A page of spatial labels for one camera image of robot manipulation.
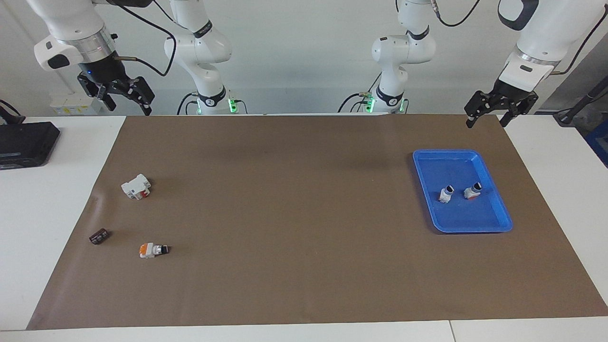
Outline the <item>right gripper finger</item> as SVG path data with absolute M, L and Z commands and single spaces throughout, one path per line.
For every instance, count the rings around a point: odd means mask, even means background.
M 89 80 L 87 76 L 78 76 L 78 82 L 87 96 L 100 100 L 107 110 L 115 110 L 116 103 L 109 95 L 109 91 L 106 86 L 103 84 L 96 84 L 95 82 Z
M 138 104 L 145 116 L 152 114 L 151 104 L 155 98 L 154 92 L 150 89 L 145 78 L 126 78 L 115 81 L 115 89 L 126 99 Z

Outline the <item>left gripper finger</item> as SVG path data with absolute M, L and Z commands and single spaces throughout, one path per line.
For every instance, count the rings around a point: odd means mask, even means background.
M 471 129 L 482 117 L 482 115 L 488 114 L 495 110 L 497 104 L 500 103 L 500 95 L 493 93 L 484 93 L 481 90 L 477 90 L 467 104 L 464 106 L 465 114 L 467 115 L 467 128 Z
M 528 114 L 537 100 L 538 97 L 527 97 L 518 103 L 508 100 L 506 103 L 507 111 L 500 119 L 500 125 L 505 128 L 514 118 L 518 117 L 519 115 Z

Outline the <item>orange white rotary switch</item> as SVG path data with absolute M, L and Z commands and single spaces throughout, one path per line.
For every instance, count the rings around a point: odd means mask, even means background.
M 161 255 L 167 255 L 170 252 L 168 245 L 159 245 L 153 242 L 144 243 L 139 247 L 140 258 L 155 258 Z

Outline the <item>white power strip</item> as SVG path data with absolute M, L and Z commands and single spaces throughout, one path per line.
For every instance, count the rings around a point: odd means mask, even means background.
M 50 95 L 50 108 L 56 115 L 99 115 L 101 104 L 86 95 Z

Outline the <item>black tripod stand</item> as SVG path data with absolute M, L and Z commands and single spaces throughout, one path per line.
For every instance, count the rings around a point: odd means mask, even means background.
M 575 115 L 582 111 L 587 105 L 602 99 L 608 95 L 608 75 L 598 82 L 584 97 L 582 97 L 571 108 L 559 110 L 553 114 L 553 118 L 560 126 L 571 126 Z

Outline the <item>blue crate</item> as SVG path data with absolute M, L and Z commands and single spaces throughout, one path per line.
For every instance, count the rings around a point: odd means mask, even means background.
M 608 119 L 588 133 L 584 140 L 608 168 Z

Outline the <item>black box device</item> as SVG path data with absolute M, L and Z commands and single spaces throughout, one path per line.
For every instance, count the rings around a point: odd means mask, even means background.
M 59 134 L 50 122 L 0 125 L 0 171 L 47 164 Z

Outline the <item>black curved stand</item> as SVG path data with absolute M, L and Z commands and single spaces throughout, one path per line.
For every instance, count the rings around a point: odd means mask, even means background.
M 7 125 L 21 124 L 26 119 L 15 107 L 2 99 L 0 99 L 0 117 Z

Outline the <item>white red circuit breaker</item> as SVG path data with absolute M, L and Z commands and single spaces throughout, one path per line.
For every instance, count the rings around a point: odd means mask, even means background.
M 142 200 L 150 195 L 151 182 L 143 174 L 121 185 L 124 194 L 130 199 Z

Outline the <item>blue plastic tray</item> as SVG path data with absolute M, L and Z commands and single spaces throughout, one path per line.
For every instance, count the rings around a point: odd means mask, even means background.
M 413 162 L 434 227 L 445 233 L 498 233 L 513 229 L 513 221 L 481 154 L 467 149 L 420 149 Z M 463 191 L 476 182 L 479 197 L 465 199 Z M 455 189 L 449 203 L 439 192 Z

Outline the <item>brown table mat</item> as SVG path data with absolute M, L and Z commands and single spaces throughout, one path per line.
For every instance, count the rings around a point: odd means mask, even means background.
M 480 153 L 513 229 L 438 232 L 419 149 Z M 28 329 L 607 315 L 492 115 L 133 116 Z

